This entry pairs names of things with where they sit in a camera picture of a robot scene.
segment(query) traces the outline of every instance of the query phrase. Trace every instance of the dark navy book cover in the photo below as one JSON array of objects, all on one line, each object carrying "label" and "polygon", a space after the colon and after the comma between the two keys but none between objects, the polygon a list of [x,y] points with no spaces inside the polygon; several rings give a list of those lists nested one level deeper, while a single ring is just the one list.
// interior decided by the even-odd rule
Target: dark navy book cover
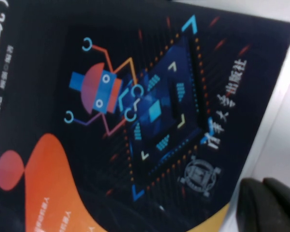
[{"label": "dark navy book cover", "polygon": [[0,232],[218,228],[289,46],[176,2],[0,0]]}]

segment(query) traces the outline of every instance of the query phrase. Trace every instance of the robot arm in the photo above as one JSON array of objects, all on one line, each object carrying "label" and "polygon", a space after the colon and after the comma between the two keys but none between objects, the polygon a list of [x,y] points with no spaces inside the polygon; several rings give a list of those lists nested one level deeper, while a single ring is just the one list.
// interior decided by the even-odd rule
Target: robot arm
[{"label": "robot arm", "polygon": [[131,74],[132,74],[132,78],[133,78],[133,83],[134,85],[137,84],[137,78],[136,78],[136,74],[135,74],[135,69],[134,69],[134,64],[133,64],[133,59],[132,57],[129,57],[125,62],[123,62],[117,69],[113,69],[110,57],[108,55],[108,51],[105,48],[96,46],[92,44],[92,40],[89,37],[84,38],[84,42],[88,42],[88,46],[85,47],[83,46],[82,49],[83,51],[87,52],[90,49],[95,49],[97,51],[103,52],[107,61],[107,65],[108,68],[110,70],[111,73],[118,73],[122,68],[124,68],[127,64],[130,65],[130,69],[131,69]]}]

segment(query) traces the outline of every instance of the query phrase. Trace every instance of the blue striped pattern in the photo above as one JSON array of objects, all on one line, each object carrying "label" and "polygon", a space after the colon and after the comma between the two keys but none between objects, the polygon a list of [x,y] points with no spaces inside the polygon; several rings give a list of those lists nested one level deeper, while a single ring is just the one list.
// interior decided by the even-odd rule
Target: blue striped pattern
[{"label": "blue striped pattern", "polygon": [[134,139],[135,140],[142,140],[142,135],[141,135],[141,127],[140,123],[138,122],[134,128]]},{"label": "blue striped pattern", "polygon": [[168,134],[157,144],[156,147],[158,148],[159,151],[162,151],[164,148],[166,148],[166,146],[169,143],[169,138],[170,138],[170,135]]},{"label": "blue striped pattern", "polygon": [[186,93],[184,83],[177,83],[176,88],[177,88],[178,101],[182,102],[182,99]]},{"label": "blue striped pattern", "polygon": [[151,89],[160,81],[160,77],[158,77],[157,75],[154,75],[148,83],[148,88],[147,91],[151,91]]}]

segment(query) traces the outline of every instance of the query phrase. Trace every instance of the pink shape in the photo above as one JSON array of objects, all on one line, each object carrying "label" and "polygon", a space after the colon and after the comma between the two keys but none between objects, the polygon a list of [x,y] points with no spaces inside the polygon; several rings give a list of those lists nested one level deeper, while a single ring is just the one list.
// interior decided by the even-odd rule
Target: pink shape
[{"label": "pink shape", "polygon": [[83,106],[89,114],[91,114],[95,102],[103,68],[104,63],[95,64],[87,71],[83,80],[81,98]]},{"label": "pink shape", "polygon": [[0,157],[0,188],[12,190],[24,173],[24,163],[15,151],[6,151]]}]

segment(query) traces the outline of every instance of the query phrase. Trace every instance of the blue diamond shape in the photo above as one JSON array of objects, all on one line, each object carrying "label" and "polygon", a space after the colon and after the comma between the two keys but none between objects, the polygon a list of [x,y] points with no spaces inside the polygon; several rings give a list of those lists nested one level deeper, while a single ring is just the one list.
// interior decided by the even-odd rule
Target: blue diamond shape
[{"label": "blue diamond shape", "polygon": [[161,115],[160,100],[157,100],[149,108],[149,118],[150,118],[150,122],[155,121],[160,115]]}]

